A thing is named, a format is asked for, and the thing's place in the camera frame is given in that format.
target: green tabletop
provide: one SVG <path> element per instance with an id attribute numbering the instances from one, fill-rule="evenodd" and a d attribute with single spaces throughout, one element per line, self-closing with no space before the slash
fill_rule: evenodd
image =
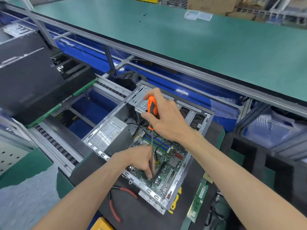
<path id="1" fill-rule="evenodd" d="M 35 12 L 307 101 L 307 31 L 134 0 L 64 0 Z"/>

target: workbench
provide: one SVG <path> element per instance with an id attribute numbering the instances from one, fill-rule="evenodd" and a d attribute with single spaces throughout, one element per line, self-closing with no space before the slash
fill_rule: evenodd
<path id="1" fill-rule="evenodd" d="M 11 1 L 9 9 L 25 13 Z M 105 45 L 307 116 L 307 31 L 131 0 L 64 0 L 33 16 Z"/>
<path id="2" fill-rule="evenodd" d="M 225 132 L 221 125 L 212 122 L 207 130 L 205 138 L 217 148 L 220 147 L 224 138 Z M 69 180 L 76 186 L 90 174 L 104 165 L 106 162 L 98 157 L 95 153 L 86 157 L 72 172 Z M 196 160 L 187 173 L 187 176 L 182 184 L 182 194 L 176 204 L 173 214 L 166 212 L 164 215 L 160 214 L 152 206 L 150 206 L 144 199 L 135 199 L 126 192 L 113 191 L 113 205 L 122 222 L 119 223 L 113 217 L 108 197 L 102 202 L 99 207 L 99 212 L 113 225 L 116 230 L 120 229 L 203 229 L 206 217 L 209 213 L 213 197 L 216 194 L 216 185 L 207 182 L 208 191 L 206 193 L 201 211 L 195 223 L 192 223 L 187 217 L 187 212 L 194 199 L 202 176 L 204 174 L 203 168 Z M 123 186 L 131 189 L 135 193 L 139 189 L 134 185 L 129 185 L 128 180 L 120 176 L 115 182 L 117 186 Z"/>

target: yellow sticky note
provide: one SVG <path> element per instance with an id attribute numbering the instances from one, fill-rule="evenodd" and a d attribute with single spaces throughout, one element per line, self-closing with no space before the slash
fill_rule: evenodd
<path id="1" fill-rule="evenodd" d="M 211 184 L 213 183 L 212 178 L 209 176 L 209 174 L 207 172 L 204 173 L 203 175 L 203 179 L 206 179 L 208 182 L 210 182 Z"/>

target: green circuit board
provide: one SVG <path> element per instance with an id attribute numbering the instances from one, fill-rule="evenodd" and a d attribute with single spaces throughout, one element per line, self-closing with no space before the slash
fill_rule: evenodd
<path id="1" fill-rule="evenodd" d="M 148 130 L 147 134 L 140 136 L 133 144 L 133 147 L 143 144 L 151 145 L 150 130 Z M 142 170 L 138 170 L 132 166 L 129 166 L 127 169 L 141 182 L 151 187 L 154 192 L 165 198 L 167 191 L 174 181 L 180 167 L 186 166 L 183 161 L 188 152 L 179 143 L 167 141 L 160 136 L 154 140 L 154 149 L 156 147 L 158 147 L 157 161 L 155 164 L 156 174 L 152 179 L 148 179 Z"/>

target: red pliers handle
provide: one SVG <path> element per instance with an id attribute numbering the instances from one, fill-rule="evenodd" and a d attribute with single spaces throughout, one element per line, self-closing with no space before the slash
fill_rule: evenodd
<path id="1" fill-rule="evenodd" d="M 125 191 L 125 192 L 128 192 L 129 194 L 131 194 L 133 197 L 135 197 L 136 199 L 138 198 L 136 196 L 135 193 L 133 193 L 131 190 L 127 189 L 127 188 L 124 188 L 124 187 L 119 187 L 119 186 L 112 186 L 113 189 L 119 189 L 119 190 L 122 190 L 122 191 Z M 110 205 L 110 209 L 111 209 L 111 212 L 114 216 L 114 218 L 118 221 L 118 222 L 121 222 L 121 219 L 120 217 L 118 216 L 118 214 L 116 213 L 115 209 L 114 209 L 114 206 L 113 206 L 113 202 L 112 202 L 112 194 L 111 194 L 111 190 L 109 191 L 108 193 L 109 195 L 109 205 Z"/>

